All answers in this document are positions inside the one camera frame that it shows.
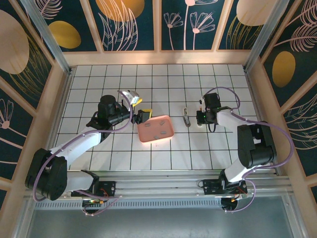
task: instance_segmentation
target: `black bracket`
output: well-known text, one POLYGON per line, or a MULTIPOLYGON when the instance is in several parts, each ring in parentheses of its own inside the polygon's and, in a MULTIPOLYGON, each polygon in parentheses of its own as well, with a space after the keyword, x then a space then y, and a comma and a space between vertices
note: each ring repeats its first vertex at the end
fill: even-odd
POLYGON ((219 179, 205 179, 202 180, 201 188, 204 190, 205 195, 219 195, 219 194, 240 194, 248 193, 245 181, 240 181, 235 187, 223 189, 221 180, 219 179))
MULTIPOLYGON (((99 181, 98 184, 96 184, 96 187, 94 188, 94 192, 92 192, 93 195, 103 197, 105 196, 105 192, 108 194, 109 197, 114 197, 115 194, 115 181, 99 181)), ((81 193, 78 193, 76 191, 71 193, 72 197, 87 197, 86 195, 83 195, 81 193)))

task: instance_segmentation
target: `plastic tray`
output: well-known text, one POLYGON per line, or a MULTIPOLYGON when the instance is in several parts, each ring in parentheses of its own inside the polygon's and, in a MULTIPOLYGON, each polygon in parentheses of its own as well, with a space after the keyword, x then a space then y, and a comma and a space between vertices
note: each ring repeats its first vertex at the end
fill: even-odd
POLYGON ((138 124, 138 134, 140 141, 148 144, 171 139, 174 136, 174 128, 169 116, 160 116, 138 124))

